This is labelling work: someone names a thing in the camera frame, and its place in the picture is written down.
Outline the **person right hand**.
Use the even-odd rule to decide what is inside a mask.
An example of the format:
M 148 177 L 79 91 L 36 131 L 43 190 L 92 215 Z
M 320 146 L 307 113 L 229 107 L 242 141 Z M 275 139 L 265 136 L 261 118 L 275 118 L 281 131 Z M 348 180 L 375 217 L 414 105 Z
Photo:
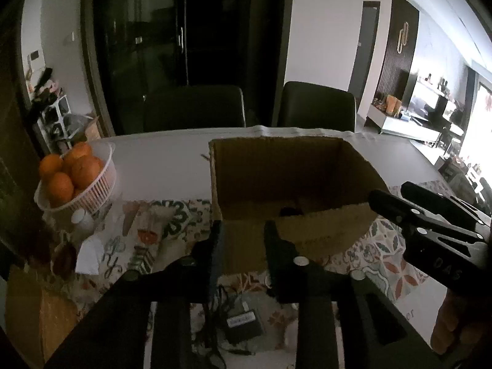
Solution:
M 430 338 L 434 352 L 443 355 L 454 342 L 477 344 L 491 326 L 491 306 L 484 298 L 447 289 Z

